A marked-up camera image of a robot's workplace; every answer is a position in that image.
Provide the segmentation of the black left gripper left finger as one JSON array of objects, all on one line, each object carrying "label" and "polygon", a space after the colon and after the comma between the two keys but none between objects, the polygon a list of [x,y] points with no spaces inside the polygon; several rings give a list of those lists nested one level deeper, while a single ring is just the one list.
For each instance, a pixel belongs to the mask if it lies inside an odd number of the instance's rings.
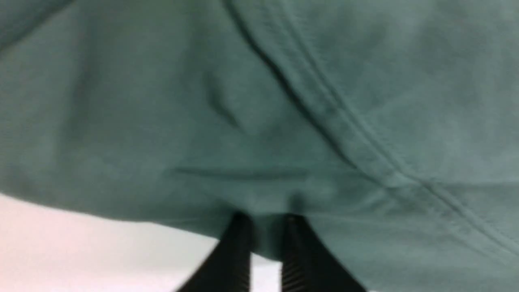
[{"label": "black left gripper left finger", "polygon": [[219,243],[178,292],[249,292],[252,249],[252,221],[237,213]]}]

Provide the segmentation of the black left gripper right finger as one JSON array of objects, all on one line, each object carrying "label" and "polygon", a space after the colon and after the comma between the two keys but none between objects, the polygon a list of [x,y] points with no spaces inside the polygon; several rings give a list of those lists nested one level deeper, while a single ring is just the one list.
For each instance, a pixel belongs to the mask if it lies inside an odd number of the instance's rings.
[{"label": "black left gripper right finger", "polygon": [[284,218],[283,292],[365,292],[367,289],[324,246],[303,216]]}]

